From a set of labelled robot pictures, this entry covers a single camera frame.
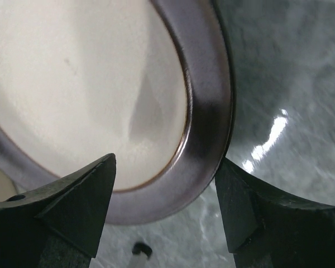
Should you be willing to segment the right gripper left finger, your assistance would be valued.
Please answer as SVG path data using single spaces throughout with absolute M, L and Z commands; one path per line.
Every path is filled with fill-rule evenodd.
M 96 257 L 116 177 L 107 154 L 0 202 L 0 267 L 88 267 Z

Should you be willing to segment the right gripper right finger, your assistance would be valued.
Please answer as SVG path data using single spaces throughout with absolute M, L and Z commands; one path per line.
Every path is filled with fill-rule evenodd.
M 287 193 L 228 159 L 215 183 L 237 267 L 335 267 L 335 206 Z

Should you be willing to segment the brown rimmed cream plate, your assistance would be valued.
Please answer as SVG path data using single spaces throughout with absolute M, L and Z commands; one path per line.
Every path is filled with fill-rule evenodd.
M 232 104 L 210 1 L 0 1 L 0 169 L 25 189 L 113 153 L 107 222 L 165 218 L 213 179 Z

